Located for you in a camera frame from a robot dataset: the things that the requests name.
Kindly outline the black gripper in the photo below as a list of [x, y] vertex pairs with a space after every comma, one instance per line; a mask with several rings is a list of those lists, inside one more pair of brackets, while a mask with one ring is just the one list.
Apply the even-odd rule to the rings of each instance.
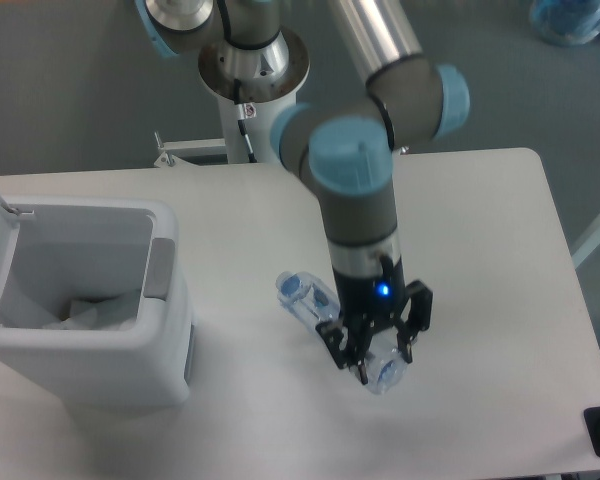
[[433, 291], [421, 280], [405, 284], [403, 262], [387, 277], [355, 278], [333, 271], [340, 316], [322, 321], [316, 333], [339, 369], [354, 368], [362, 385], [369, 382], [365, 357], [373, 337], [371, 321], [388, 319], [396, 329], [397, 348], [407, 364], [413, 362], [413, 344], [431, 323]]

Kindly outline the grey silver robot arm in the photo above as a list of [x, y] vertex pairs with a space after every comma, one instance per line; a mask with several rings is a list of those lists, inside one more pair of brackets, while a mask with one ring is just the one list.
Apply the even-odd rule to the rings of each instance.
[[329, 8], [364, 84], [334, 111], [297, 100], [310, 68], [301, 38], [276, 1], [139, 1], [154, 48], [198, 55], [216, 98], [231, 163], [284, 167], [316, 197], [335, 288], [284, 273], [278, 299], [368, 390], [396, 385], [429, 328], [432, 291], [403, 275], [393, 155], [461, 127], [468, 86], [431, 64], [397, 1], [333, 1]]

